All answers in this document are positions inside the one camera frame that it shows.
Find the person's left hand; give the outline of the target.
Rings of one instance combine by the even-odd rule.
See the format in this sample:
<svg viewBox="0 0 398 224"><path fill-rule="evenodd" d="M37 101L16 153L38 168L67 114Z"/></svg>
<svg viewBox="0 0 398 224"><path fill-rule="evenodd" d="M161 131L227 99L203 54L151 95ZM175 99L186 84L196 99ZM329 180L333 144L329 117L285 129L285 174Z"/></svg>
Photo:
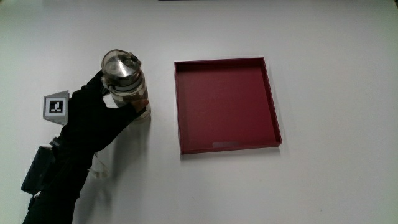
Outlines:
<svg viewBox="0 0 398 224"><path fill-rule="evenodd" d="M87 154L104 149L136 118L146 112L148 100L137 100L119 108L106 106L99 71L68 102L68 121L50 145L55 154Z"/></svg>

